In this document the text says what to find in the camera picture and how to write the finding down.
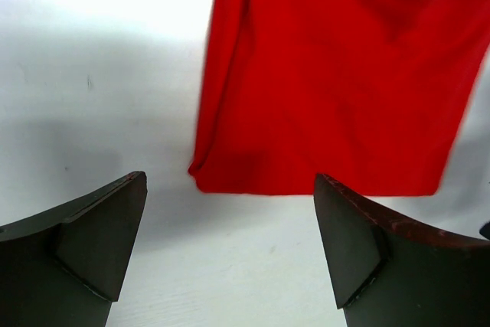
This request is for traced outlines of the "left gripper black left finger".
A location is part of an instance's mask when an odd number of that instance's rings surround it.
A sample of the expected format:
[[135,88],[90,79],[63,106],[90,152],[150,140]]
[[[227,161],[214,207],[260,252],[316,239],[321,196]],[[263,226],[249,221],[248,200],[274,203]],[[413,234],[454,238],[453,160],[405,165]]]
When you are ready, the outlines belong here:
[[147,197],[144,172],[1,227],[3,326],[104,326]]

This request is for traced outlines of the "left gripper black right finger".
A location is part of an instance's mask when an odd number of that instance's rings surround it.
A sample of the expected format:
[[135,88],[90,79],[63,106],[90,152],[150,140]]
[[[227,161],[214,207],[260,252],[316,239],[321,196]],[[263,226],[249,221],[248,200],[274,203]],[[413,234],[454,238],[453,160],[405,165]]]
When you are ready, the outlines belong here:
[[487,326],[489,242],[386,208],[318,175],[315,212],[349,326]]

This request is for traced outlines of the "red t shirt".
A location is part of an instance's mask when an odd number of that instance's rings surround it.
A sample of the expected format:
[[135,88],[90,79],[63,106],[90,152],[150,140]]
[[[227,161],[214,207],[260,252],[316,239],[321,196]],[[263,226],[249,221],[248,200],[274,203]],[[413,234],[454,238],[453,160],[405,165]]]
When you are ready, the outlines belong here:
[[189,174],[207,193],[434,194],[489,0],[214,0]]

